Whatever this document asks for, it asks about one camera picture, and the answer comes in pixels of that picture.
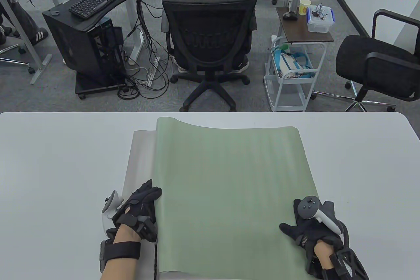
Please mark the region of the person's left hand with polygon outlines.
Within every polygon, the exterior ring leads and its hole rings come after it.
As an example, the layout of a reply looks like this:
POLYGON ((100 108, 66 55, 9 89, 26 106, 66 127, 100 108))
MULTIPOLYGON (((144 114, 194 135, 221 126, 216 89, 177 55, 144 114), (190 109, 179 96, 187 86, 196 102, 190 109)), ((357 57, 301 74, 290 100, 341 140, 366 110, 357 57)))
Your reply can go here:
POLYGON ((162 196, 162 192, 160 187, 153 187, 151 179, 146 181, 117 210, 117 213, 112 218, 115 227, 118 228, 121 224, 127 225, 120 219, 125 214, 135 218, 139 216, 148 217, 154 224, 156 222, 154 202, 162 196))

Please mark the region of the person's right hand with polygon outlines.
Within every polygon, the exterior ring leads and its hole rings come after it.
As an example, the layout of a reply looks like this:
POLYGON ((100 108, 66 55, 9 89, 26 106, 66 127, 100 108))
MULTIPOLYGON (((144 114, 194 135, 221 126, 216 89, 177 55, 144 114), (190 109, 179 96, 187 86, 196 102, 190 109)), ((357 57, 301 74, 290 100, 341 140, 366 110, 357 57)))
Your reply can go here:
POLYGON ((344 248, 339 235, 332 232, 324 223, 320 223, 315 218, 303 219, 298 215, 298 205, 300 199, 294 199, 293 211, 296 220, 296 226, 287 223, 280 223, 279 229, 285 235, 292 238, 295 243, 305 249, 306 256, 314 256, 314 249, 318 241, 323 241, 333 247, 333 250, 344 248))

